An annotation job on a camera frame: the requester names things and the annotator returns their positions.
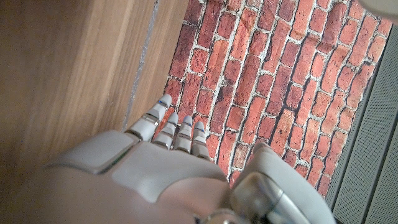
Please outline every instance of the wooden wall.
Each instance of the wooden wall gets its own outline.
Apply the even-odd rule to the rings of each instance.
[[[131,125],[155,103],[163,94],[187,4],[0,2],[0,199],[60,152],[104,130],[122,130],[124,122]],[[143,91],[148,87],[150,92]]]

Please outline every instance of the brick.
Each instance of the brick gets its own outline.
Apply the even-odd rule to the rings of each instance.
[[[337,37],[343,24],[344,14],[347,6],[342,3],[336,3],[328,14],[325,30],[323,31],[322,42],[318,50],[328,53],[336,44]]]
[[[373,65],[363,65],[355,76],[353,83],[351,84],[351,89],[347,97],[347,105],[352,108],[357,108],[363,91],[368,84],[368,80],[373,74]]]
[[[251,6],[251,7],[255,7],[255,8],[259,8],[261,5],[261,0],[247,0],[246,1],[246,5],[247,6]]]
[[[295,2],[291,0],[282,0],[282,4],[279,8],[279,17],[286,21],[292,20],[293,12],[294,12]]]
[[[205,15],[203,16],[203,22],[201,23],[202,25],[198,36],[198,44],[202,47],[210,47],[222,6],[223,3],[217,0],[209,0],[207,2]]]
[[[264,48],[266,47],[268,39],[268,34],[265,34],[261,31],[255,31],[253,34],[252,41],[249,47],[249,53],[254,54],[256,56],[260,56]]]
[[[336,80],[340,67],[344,61],[344,58],[348,54],[348,48],[339,45],[336,50],[332,53],[328,66],[326,67],[325,74],[322,78],[321,88],[328,93],[331,93]]]
[[[227,127],[239,130],[244,118],[244,109],[232,106],[229,111],[228,120],[226,121]]]
[[[231,50],[231,56],[238,60],[243,60],[244,53],[248,47],[250,33],[256,21],[256,16],[256,12],[248,8],[243,9]]]
[[[177,78],[182,78],[184,76],[196,31],[196,28],[192,26],[182,25],[177,48],[175,49],[173,62],[169,71],[170,75]]]
[[[303,165],[297,165],[295,170],[302,176],[305,178],[305,176],[307,175],[308,172],[308,167],[303,166]]]
[[[184,20],[194,25],[198,24],[202,3],[199,0],[189,0]]]
[[[275,119],[265,116],[260,123],[259,133],[258,133],[259,137],[262,137],[264,139],[269,139],[271,137],[274,126],[275,126]]]
[[[310,21],[310,29],[317,32],[322,32],[323,25],[325,25],[325,22],[326,22],[326,13],[320,9],[314,9]]]
[[[282,156],[285,149],[286,140],[290,134],[294,120],[294,112],[284,110],[279,119],[277,128],[272,138],[271,148],[279,155]]]
[[[333,175],[346,139],[347,135],[339,131],[336,131],[333,135],[329,155],[325,158],[325,170],[323,171],[324,174]]]
[[[312,107],[312,114],[318,117],[323,117],[326,113],[326,109],[328,108],[331,97],[322,92],[318,92],[317,97],[315,98],[315,104]]]
[[[193,50],[192,60],[191,60],[191,70],[197,73],[202,73],[205,71],[205,65],[208,53],[202,49]]]
[[[224,172],[228,174],[229,169],[229,158],[231,157],[232,147],[236,140],[236,133],[232,131],[225,131],[223,139],[221,140],[220,152],[218,153],[217,164]]]
[[[238,179],[239,175],[241,174],[240,171],[234,170],[231,174],[231,177],[229,178],[229,187],[233,187],[235,181]]]
[[[193,120],[192,121],[193,125],[195,125],[198,121],[201,121],[206,127],[207,122],[208,122],[208,117],[207,116],[203,116],[203,115],[198,114],[198,113],[194,113],[193,116],[192,116],[192,120]]]
[[[241,62],[238,60],[228,60],[224,69],[224,77],[228,84],[235,85],[239,71],[241,69]]]
[[[284,54],[282,55],[282,62],[284,65],[293,67],[294,60],[296,59],[297,53],[300,50],[300,46],[293,42],[287,42],[284,50]]]
[[[172,104],[176,105],[177,100],[180,97],[180,92],[181,92],[181,86],[182,84],[173,78],[169,78],[166,83],[165,93],[169,94],[172,97]]]
[[[238,11],[241,8],[243,0],[228,0],[227,10],[229,11]]]
[[[200,90],[197,103],[197,112],[203,115],[209,115],[212,101],[213,93],[211,91]]]
[[[192,116],[199,93],[201,77],[191,73],[187,74],[185,85],[178,109],[178,122],[181,123],[186,115]]]
[[[363,23],[362,27],[359,30],[358,37],[356,38],[354,47],[353,47],[353,52],[351,53],[351,56],[349,57],[348,61],[355,65],[355,66],[360,66],[363,58],[365,58],[365,53],[368,49],[370,39],[373,35],[373,32],[376,28],[377,21],[373,19],[371,16],[366,16]]]
[[[303,95],[303,89],[297,86],[290,86],[289,94],[286,98],[286,105],[293,110],[296,110],[299,106],[301,96]]]
[[[223,12],[220,18],[220,24],[218,24],[217,33],[218,35],[229,39],[232,30],[234,29],[236,16],[229,12]]]
[[[207,64],[205,78],[203,79],[203,86],[212,90],[216,89],[227,48],[228,42],[225,40],[217,40],[214,43],[213,51],[211,52],[210,59]]]
[[[329,5],[329,0],[318,0],[318,1],[317,1],[317,4],[318,4],[320,7],[324,8],[324,9],[327,9],[327,8],[328,8],[328,5]]]
[[[322,76],[323,66],[325,66],[324,56],[322,54],[316,53],[311,67],[312,76],[320,78]]]
[[[272,86],[272,81],[274,81],[274,77],[265,74],[261,75],[257,83],[256,92],[262,96],[267,97],[269,90]]]
[[[301,127],[293,126],[292,136],[290,137],[289,146],[293,149],[299,150],[301,148],[301,141],[303,139],[304,130]]]
[[[371,48],[369,49],[368,52],[368,57],[373,61],[373,62],[378,62],[381,56],[381,53],[384,50],[384,46],[386,45],[386,40],[380,36],[375,36],[373,39]]]
[[[312,187],[315,187],[317,182],[319,181],[323,167],[323,162],[320,159],[316,157],[312,159],[312,166],[307,179]]]
[[[348,15],[355,19],[361,19],[364,9],[357,0],[352,0]]]
[[[347,90],[349,88],[349,84],[354,77],[354,71],[349,67],[344,67],[341,70],[341,73],[337,79],[337,86],[342,90]]]
[[[314,0],[300,0],[293,23],[291,37],[300,40],[305,36]]]
[[[223,86],[218,92],[213,110],[213,117],[211,118],[210,131],[214,131],[218,134],[223,133],[223,125],[231,105],[233,90],[234,88],[232,86]]]
[[[243,65],[243,71],[235,93],[234,103],[239,106],[246,106],[250,97],[251,90],[256,81],[257,71],[260,66],[260,59],[248,55]]]
[[[358,30],[358,23],[354,20],[347,19],[344,24],[343,30],[341,30],[340,41],[344,44],[351,44],[354,41],[356,31]]]
[[[172,113],[174,113],[174,111],[175,111],[175,110],[174,110],[174,108],[172,108],[172,107],[170,107],[170,108],[166,111],[166,114],[164,114],[163,120],[159,123],[159,125],[158,125],[158,127],[157,127],[157,129],[156,129],[156,131],[155,131],[155,134],[154,134],[153,139],[155,139],[156,136],[160,133],[160,131],[164,128],[164,126],[165,126],[167,120],[169,119],[170,115],[171,115]]]
[[[379,24],[379,27],[377,28],[377,31],[380,34],[385,35],[387,37],[390,34],[391,25],[392,25],[391,21],[389,21],[388,19],[382,18],[380,20],[380,24]]]
[[[319,133],[319,121],[313,119],[308,120],[307,131],[304,137],[303,150],[300,152],[300,158],[307,162],[310,162],[313,152],[315,151],[315,146],[318,141]]]
[[[258,22],[258,27],[271,31],[272,25],[275,20],[277,6],[278,0],[264,0]]]
[[[318,44],[318,40],[316,39],[315,36],[313,35],[308,35],[304,42],[302,49],[299,53],[298,59],[297,59],[297,65],[294,70],[293,74],[293,81],[295,83],[299,83],[301,85],[304,84],[305,82],[305,77],[310,71],[311,64],[312,64],[312,58],[315,53],[315,47]]]
[[[317,150],[315,154],[318,156],[326,156],[329,151],[330,138],[328,136],[321,135],[319,136]]]
[[[338,123],[338,127],[349,131],[351,129],[351,123],[354,119],[354,111],[348,108],[345,108],[340,115],[340,122]]]
[[[289,164],[291,167],[294,166],[297,160],[297,155],[294,151],[291,150],[286,150],[286,153],[284,155],[284,161]]]
[[[243,169],[244,161],[246,160],[246,156],[249,151],[249,146],[237,143],[236,148],[235,148],[235,155],[234,159],[232,162],[233,167],[241,168]]]
[[[242,132],[242,141],[248,144],[253,142],[254,136],[256,135],[257,126],[260,121],[261,111],[264,109],[266,99],[260,97],[254,97],[249,107],[248,116],[244,123]]]
[[[278,20],[262,66],[264,70],[268,70],[271,73],[275,72],[289,30],[290,27],[286,22]]]
[[[291,68],[280,66],[275,76],[274,87],[269,98],[267,112],[272,115],[278,115],[284,104],[287,84],[292,73]]]
[[[206,145],[207,149],[209,150],[210,158],[214,158],[216,156],[217,148],[218,148],[218,141],[220,137],[214,134],[209,134],[206,138]]]
[[[321,130],[325,134],[331,134],[333,132],[333,128],[337,124],[337,116],[340,110],[344,106],[344,93],[336,90],[336,93],[333,97],[333,101],[330,103],[328,111],[326,113],[326,117],[322,122]]]
[[[318,193],[322,196],[326,196],[326,194],[328,193],[329,185],[330,177],[322,175],[321,180],[319,181]]]
[[[301,101],[300,108],[298,109],[296,119],[296,123],[299,125],[304,125],[305,121],[308,118],[308,114],[312,106],[313,97],[315,96],[316,87],[317,83],[313,80],[310,80],[304,90],[303,99]]]

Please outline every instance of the gray surface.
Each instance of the gray surface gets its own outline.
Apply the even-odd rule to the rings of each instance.
[[[99,174],[109,169],[133,144],[139,142],[134,136],[126,136],[118,131],[107,131],[82,142],[73,149],[61,154],[49,166],[69,166],[91,174]]]
[[[398,106],[397,62],[398,29],[393,27],[333,209],[335,217],[343,223],[362,223],[368,214],[391,133],[395,130]],[[347,148],[343,155],[349,155]],[[345,162],[339,161],[336,174],[341,176],[344,173]],[[333,201],[337,179],[338,176],[333,177],[331,192],[326,197],[329,203]]]
[[[398,127],[387,153],[374,192],[366,223],[395,223],[398,220]]]
[[[112,179],[139,193],[149,203],[155,203],[161,193],[178,180],[207,177],[226,182],[216,164],[187,153],[168,151],[149,142],[141,142],[132,150],[112,173]]]

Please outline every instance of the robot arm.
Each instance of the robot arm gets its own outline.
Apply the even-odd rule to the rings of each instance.
[[[164,95],[125,133],[101,133],[60,155],[4,204],[5,220],[334,222],[321,196],[266,144],[255,146],[254,159],[230,190],[224,173],[210,161],[202,122],[195,124],[191,139],[192,118],[185,117],[173,141],[174,113],[150,142],[170,104],[171,97]]]

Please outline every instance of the gray metal panel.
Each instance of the gray metal panel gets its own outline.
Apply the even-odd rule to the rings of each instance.
[[[398,28],[392,29],[372,93],[363,116],[333,213],[343,223],[362,223],[368,212],[375,181],[398,105]]]
[[[366,223],[395,223],[398,220],[398,126],[392,138]]]

